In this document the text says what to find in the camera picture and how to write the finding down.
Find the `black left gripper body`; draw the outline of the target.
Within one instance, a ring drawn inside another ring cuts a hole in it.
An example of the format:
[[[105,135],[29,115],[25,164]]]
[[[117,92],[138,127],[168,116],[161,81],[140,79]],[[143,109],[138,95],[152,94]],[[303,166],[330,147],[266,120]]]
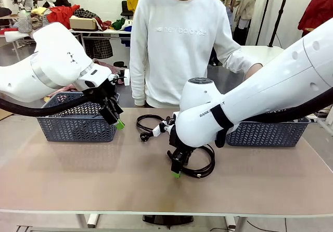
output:
[[[110,110],[120,109],[119,103],[117,101],[116,86],[109,80],[105,80],[97,88],[97,100],[101,109],[106,107],[108,107]]]

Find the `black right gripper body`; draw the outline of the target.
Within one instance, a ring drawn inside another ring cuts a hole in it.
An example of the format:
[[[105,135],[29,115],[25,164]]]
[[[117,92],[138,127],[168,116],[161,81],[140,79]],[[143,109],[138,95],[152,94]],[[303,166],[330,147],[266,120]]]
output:
[[[169,144],[176,149],[178,149],[182,153],[192,153],[194,151],[194,147],[190,147],[184,144],[178,137],[176,133],[176,129],[171,129],[170,137],[169,137]]]

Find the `person's left hand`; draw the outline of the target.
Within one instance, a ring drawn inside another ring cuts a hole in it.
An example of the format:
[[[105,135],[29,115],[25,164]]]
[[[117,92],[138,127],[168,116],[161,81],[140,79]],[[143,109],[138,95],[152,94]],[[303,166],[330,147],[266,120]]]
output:
[[[249,77],[254,75],[257,71],[259,71],[262,68],[263,68],[263,65],[261,63],[256,63],[256,64],[252,65],[249,68],[249,70],[247,71],[247,73],[245,74],[245,80],[247,80]]]

